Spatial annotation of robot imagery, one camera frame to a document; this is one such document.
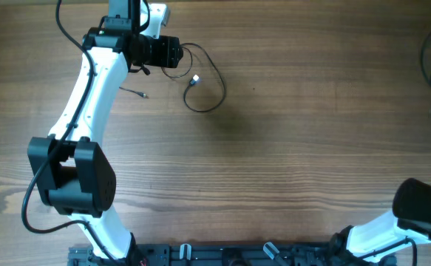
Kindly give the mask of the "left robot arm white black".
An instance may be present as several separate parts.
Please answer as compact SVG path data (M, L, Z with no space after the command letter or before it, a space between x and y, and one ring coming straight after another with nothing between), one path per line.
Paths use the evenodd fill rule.
M62 115L46 137L34 137L28 146L29 190L83 230L92 245L87 264L149 262L115 210L116 175L101 146L127 75L175 68L183 57L178 38L160 32L169 14L165 4L111 1L108 15L77 43L81 70Z

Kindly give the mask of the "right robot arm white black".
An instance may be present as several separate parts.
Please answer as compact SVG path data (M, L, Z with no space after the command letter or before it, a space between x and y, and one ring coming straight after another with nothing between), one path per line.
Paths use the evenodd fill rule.
M341 245L334 253L347 264L378 263L403 248L430 244L431 185L409 178L399 186L389 211L336 237Z

